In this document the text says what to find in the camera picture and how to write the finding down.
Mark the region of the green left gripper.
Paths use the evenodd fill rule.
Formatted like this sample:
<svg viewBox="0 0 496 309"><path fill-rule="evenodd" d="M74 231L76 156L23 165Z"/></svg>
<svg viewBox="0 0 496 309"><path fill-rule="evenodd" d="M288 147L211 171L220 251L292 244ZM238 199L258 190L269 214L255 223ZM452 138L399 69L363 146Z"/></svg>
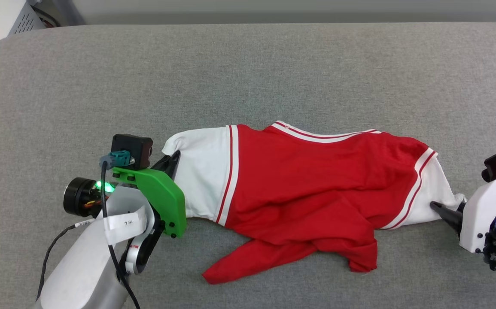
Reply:
<svg viewBox="0 0 496 309"><path fill-rule="evenodd" d="M170 237L182 237L186 230L186 200L179 186L173 181L181 152L165 155L151 169L127 170L114 167L118 182L136 186L148 203L165 221L164 233Z"/></svg>

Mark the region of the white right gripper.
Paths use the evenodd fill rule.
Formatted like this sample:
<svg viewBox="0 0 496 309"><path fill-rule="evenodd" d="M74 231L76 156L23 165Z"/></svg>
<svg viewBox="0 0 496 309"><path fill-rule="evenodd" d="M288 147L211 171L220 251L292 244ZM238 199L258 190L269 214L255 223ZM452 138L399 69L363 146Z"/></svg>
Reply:
<svg viewBox="0 0 496 309"><path fill-rule="evenodd" d="M430 208L452 227L462 248L476 253L484 249L484 235L496 217L496 180L480 186L455 211L436 201L430 202Z"/></svg>

